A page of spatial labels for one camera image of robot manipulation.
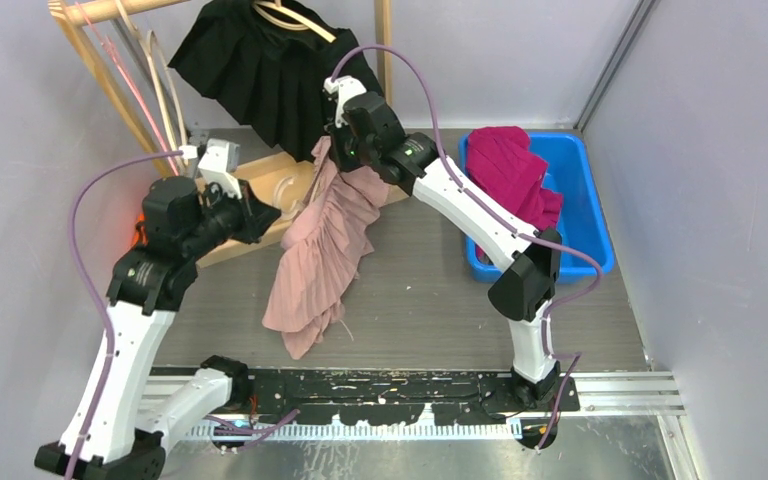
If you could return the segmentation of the pink pleated garment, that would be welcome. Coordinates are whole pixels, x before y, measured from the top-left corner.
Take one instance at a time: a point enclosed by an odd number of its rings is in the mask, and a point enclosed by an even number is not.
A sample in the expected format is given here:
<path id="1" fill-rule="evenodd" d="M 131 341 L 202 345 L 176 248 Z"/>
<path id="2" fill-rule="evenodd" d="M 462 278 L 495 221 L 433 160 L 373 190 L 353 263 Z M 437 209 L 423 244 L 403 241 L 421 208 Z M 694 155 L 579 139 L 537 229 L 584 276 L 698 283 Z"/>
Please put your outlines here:
<path id="1" fill-rule="evenodd" d="M 301 359 L 345 315 L 342 297 L 374 247 L 367 228 L 380 217 L 390 187 L 368 167 L 340 172 L 331 140 L 313 147 L 314 180 L 306 204 L 281 239 L 262 325 L 281 334 L 289 356 Z"/>

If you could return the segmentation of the magenta dress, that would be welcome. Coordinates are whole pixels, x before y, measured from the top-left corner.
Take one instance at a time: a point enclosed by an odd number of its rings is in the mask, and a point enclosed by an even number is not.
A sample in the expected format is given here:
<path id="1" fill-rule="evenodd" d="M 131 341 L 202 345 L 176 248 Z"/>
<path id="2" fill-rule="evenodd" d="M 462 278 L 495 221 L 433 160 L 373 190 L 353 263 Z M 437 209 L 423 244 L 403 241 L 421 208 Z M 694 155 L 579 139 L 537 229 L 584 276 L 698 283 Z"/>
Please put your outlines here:
<path id="1" fill-rule="evenodd" d="M 500 126 L 472 131 L 466 170 L 479 188 L 520 220 L 539 230 L 558 225 L 563 196 L 543 186 L 548 163 L 531 151 L 531 138 L 524 129 Z"/>

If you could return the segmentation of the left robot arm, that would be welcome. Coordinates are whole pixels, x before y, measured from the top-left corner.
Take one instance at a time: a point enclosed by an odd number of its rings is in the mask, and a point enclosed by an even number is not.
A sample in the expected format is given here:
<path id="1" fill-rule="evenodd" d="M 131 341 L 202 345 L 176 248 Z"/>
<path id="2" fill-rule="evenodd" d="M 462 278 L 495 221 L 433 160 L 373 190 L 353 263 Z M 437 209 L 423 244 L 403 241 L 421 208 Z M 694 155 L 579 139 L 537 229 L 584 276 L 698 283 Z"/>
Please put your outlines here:
<path id="1" fill-rule="evenodd" d="M 35 466 L 67 479 L 156 479 L 168 453 L 215 410 L 245 409 L 248 367 L 219 355 L 147 413 L 139 405 L 159 346 L 198 275 L 221 244 L 253 244 L 280 218 L 244 180 L 188 177 L 154 182 L 142 202 L 137 243 L 114 265 L 89 383 L 60 439 L 41 446 Z"/>

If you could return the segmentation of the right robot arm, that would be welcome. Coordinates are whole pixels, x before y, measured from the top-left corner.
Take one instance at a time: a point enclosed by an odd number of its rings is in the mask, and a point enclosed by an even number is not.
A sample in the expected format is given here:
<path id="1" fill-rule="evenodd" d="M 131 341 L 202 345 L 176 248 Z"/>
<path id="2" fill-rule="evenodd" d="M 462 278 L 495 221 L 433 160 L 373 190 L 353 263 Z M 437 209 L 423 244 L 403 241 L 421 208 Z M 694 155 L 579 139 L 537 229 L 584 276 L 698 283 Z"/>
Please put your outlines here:
<path id="1" fill-rule="evenodd" d="M 388 185 L 432 207 L 471 238 L 500 271 L 488 300 L 509 322 L 514 346 L 511 389 L 527 410 L 542 409 L 554 396 L 560 365 L 545 348 L 542 316 L 551 305 L 561 240 L 539 231 L 492 200 L 439 153 L 433 139 L 407 134 L 383 97 L 362 87 L 337 88 L 327 96 L 335 113 L 326 130 L 338 168 L 368 167 Z"/>

